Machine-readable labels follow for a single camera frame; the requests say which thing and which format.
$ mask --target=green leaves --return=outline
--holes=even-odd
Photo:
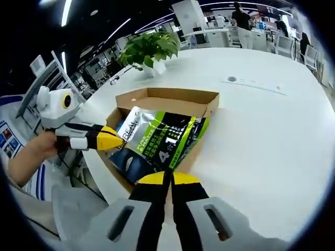
[[[146,55],[144,57],[144,63],[147,67],[153,68],[153,61],[150,56]]]
[[[121,53],[118,62],[126,66],[127,64],[145,64],[153,68],[153,60],[166,60],[172,55],[178,56],[179,40],[177,37],[166,31],[159,31],[152,34],[143,34],[128,41],[124,51]]]

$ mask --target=white pot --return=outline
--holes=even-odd
[[[158,75],[163,74],[166,70],[165,60],[157,61],[155,58],[153,58],[152,60],[153,60],[153,68],[150,68],[150,67],[146,66],[145,64],[141,65],[141,67],[143,68],[144,73],[148,77],[156,77]]]

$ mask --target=open cardboard box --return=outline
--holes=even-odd
[[[166,111],[194,117],[210,117],[219,105],[219,93],[204,90],[177,88],[143,88],[116,96],[117,108],[108,116],[107,126],[116,130],[134,106],[146,110]],[[178,165],[179,172],[188,173],[201,149],[202,139]],[[129,192],[133,185],[123,177],[107,158],[106,152],[98,151],[109,171]]]

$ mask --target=ceiling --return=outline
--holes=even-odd
[[[61,27],[65,0],[10,1],[9,18],[5,33],[7,43],[3,47],[6,66],[5,83],[10,93],[24,93],[34,80],[29,68],[32,60],[39,54],[48,63],[50,51],[60,55],[67,54],[68,73],[74,72],[85,48],[94,46],[86,57],[92,57],[99,44],[128,18],[131,18],[117,33],[105,43],[104,48],[114,44],[115,39],[134,33],[144,25],[172,13],[171,5],[181,0],[72,0],[67,25]],[[215,0],[199,0],[200,4],[215,3]],[[283,0],[245,0],[244,2],[262,3],[274,7],[289,6]],[[227,4],[203,6],[203,11],[211,8],[228,7]]]

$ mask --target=human hand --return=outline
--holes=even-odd
[[[28,142],[26,147],[29,147],[31,153],[36,157],[51,158],[57,155],[55,147],[57,137],[51,131],[43,131],[37,137]]]

